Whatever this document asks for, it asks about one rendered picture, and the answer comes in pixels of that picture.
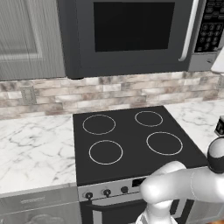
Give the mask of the grey lower cupboard door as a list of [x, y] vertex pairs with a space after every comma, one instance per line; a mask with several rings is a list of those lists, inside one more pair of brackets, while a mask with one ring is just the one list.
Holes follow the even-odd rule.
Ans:
[[79, 205], [66, 203], [0, 215], [0, 224], [82, 224]]

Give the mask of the dark grey microwave door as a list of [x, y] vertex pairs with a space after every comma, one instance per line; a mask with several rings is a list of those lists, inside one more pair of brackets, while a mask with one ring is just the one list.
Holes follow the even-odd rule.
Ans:
[[76, 0], [81, 77], [182, 69], [193, 0]]

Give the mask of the black jar with grey lid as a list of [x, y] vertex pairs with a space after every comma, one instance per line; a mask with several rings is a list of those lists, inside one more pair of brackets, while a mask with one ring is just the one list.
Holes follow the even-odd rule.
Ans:
[[219, 137], [224, 136], [224, 115], [220, 116], [220, 118], [216, 124], [214, 132]]

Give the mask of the black oven door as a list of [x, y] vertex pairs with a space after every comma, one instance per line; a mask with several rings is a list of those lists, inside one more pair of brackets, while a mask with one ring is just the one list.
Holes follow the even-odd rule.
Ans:
[[[117, 209], [96, 211], [88, 205], [91, 201], [80, 203], [82, 224], [134, 224], [137, 217], [144, 211], [144, 206], [126, 206]], [[186, 224], [187, 218], [193, 207], [193, 201], [188, 199], [175, 199], [171, 204], [170, 213], [175, 215], [178, 224]]]

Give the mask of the grey lower cupboard run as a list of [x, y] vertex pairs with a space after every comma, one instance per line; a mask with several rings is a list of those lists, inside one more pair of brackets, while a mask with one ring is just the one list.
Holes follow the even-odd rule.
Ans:
[[186, 224], [207, 224], [224, 220], [224, 203], [196, 201], [189, 213]]

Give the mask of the grey drawer front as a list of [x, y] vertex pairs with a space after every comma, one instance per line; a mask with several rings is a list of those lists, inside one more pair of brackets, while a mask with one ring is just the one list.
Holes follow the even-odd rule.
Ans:
[[76, 186], [53, 189], [43, 192], [32, 192], [11, 197], [0, 198], [0, 214], [20, 212], [24, 210], [76, 202], [78, 193]]

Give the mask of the grey wall socket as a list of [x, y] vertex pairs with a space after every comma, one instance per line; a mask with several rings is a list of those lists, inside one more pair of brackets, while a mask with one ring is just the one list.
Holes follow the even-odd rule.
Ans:
[[20, 88], [24, 105], [34, 105], [37, 103], [33, 86]]

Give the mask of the grey upper cupboard door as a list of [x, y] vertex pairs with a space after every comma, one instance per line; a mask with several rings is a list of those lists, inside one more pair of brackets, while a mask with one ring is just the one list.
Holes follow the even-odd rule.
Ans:
[[0, 0], [0, 81], [65, 75], [56, 0]]

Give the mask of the black hob stove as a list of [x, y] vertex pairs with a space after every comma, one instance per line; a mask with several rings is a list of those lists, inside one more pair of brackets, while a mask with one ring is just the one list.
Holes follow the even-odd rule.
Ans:
[[[79, 200], [139, 192], [144, 179], [179, 161], [186, 168], [207, 164], [206, 156], [163, 106], [84, 113], [73, 116]], [[129, 191], [122, 193], [127, 186]], [[106, 197], [104, 189], [111, 194]]]

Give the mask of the grey cupboard door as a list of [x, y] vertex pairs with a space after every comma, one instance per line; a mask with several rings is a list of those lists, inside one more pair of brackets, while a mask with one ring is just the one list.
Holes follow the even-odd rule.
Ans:
[[65, 75], [56, 0], [0, 0], [0, 81]]
[[0, 224], [82, 224], [79, 205], [66, 203], [0, 215]]

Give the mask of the dark grey microwave oven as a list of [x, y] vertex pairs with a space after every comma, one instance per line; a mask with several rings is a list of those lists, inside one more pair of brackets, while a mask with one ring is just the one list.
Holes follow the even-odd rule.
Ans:
[[[67, 78], [82, 78], [79, 72], [80, 56], [75, 16], [76, 0], [57, 0], [59, 28]], [[224, 47], [224, 0], [199, 0], [191, 41], [182, 69], [164, 72], [209, 71]]]

